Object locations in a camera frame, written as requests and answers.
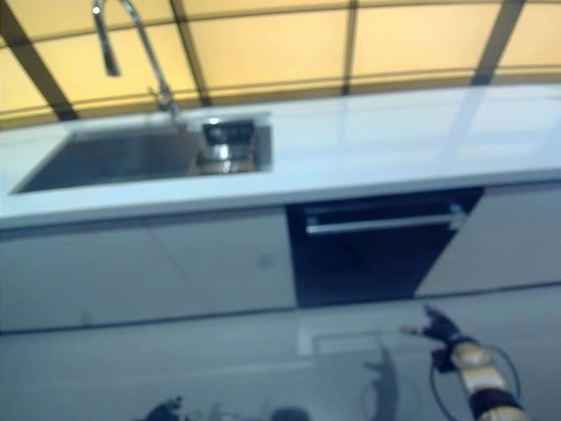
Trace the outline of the dark right robot hand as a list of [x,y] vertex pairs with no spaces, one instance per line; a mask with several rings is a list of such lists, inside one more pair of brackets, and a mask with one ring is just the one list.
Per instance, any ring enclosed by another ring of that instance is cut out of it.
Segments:
[[426,325],[404,325],[400,328],[400,332],[438,341],[448,349],[453,349],[460,343],[476,342],[475,339],[464,334],[457,324],[438,308],[425,304],[424,313],[428,318]]

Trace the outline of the dark left robot hand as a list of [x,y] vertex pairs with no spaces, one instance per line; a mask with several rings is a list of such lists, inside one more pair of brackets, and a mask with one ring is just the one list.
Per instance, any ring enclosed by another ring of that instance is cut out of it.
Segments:
[[158,403],[148,411],[143,418],[144,421],[180,421],[180,410],[182,397],[176,396]]

